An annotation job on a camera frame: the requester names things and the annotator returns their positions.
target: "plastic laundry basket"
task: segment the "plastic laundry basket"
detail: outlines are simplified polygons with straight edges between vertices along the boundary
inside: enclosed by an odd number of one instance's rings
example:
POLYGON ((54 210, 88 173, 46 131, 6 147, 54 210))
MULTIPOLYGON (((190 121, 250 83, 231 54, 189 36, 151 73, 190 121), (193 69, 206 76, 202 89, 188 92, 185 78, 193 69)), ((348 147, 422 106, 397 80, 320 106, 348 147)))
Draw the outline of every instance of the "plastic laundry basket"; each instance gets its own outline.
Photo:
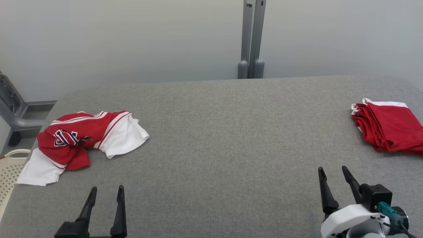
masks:
POLYGON ((0 221, 30 151, 29 149, 16 149, 7 153, 3 159, 0 159, 0 221), (26 156, 12 157, 14 154, 22 153, 25 153, 26 156))

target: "red stripe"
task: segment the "red stripe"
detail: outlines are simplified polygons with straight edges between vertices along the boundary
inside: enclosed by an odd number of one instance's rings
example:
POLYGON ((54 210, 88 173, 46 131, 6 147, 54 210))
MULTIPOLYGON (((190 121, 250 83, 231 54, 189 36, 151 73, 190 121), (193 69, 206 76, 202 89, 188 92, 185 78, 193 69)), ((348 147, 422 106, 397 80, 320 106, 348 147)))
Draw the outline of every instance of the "red stripe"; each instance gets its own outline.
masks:
POLYGON ((103 142, 104 142, 104 139, 107 137, 107 135, 113 130, 113 128, 115 128, 115 126, 116 126, 116 124, 118 123, 118 122, 120 122, 124 117, 126 117, 128 114, 130 114, 130 112, 128 112, 127 114, 125 114, 125 115, 123 115, 121 118, 119 118, 119 120, 117 120, 114 124, 113 124, 113 126, 110 128, 110 130, 104 135, 104 137, 103 137, 103 139, 102 139, 102 141, 100 142, 100 144, 99 144, 99 147, 98 147, 98 149, 100 149, 101 147, 102 147, 102 144, 103 144, 103 142))
POLYGON ((59 166, 55 165, 52 161, 50 161, 50 163, 52 163, 52 165, 54 165, 54 166, 58 167, 59 169, 65 169, 65 168, 61 168, 61 167, 59 167, 59 166))

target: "robotic arm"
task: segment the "robotic arm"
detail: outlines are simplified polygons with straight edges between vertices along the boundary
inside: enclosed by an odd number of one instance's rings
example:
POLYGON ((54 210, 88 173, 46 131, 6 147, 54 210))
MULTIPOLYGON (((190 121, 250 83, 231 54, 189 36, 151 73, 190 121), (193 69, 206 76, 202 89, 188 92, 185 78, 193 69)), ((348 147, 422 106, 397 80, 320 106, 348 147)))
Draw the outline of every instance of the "robotic arm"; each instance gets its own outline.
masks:
POLYGON ((345 181, 350 185, 356 204, 339 209, 327 184, 327 177, 319 167, 319 183, 324 221, 321 225, 323 238, 385 238, 387 235, 408 232, 408 216, 400 207, 391 207, 392 192, 382 186, 362 184, 342 166, 345 181))

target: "folded red cloth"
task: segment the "folded red cloth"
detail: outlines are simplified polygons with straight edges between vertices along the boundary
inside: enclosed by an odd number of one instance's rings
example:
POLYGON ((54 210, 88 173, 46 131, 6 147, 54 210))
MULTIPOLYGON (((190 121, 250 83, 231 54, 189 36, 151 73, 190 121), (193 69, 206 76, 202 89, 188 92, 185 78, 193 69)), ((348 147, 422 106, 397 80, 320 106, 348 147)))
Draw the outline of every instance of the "folded red cloth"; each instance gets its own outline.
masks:
POLYGON ((423 127, 403 102, 373 102, 352 105, 352 117, 364 141, 377 151, 403 151, 423 155, 423 127))

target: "red and white shirt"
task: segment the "red and white shirt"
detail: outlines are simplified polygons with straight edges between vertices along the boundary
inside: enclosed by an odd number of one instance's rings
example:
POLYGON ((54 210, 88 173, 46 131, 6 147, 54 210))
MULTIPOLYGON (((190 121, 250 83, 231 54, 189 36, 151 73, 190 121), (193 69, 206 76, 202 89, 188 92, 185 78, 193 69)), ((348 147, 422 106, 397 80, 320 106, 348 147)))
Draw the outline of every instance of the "red and white shirt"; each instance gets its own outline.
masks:
POLYGON ((39 133, 38 148, 33 151, 17 183, 55 183, 65 169, 90 166, 88 147, 103 151, 110 159, 136 149, 148 137, 138 120, 127 111, 102 111, 97 115, 78 112, 62 116, 39 133))

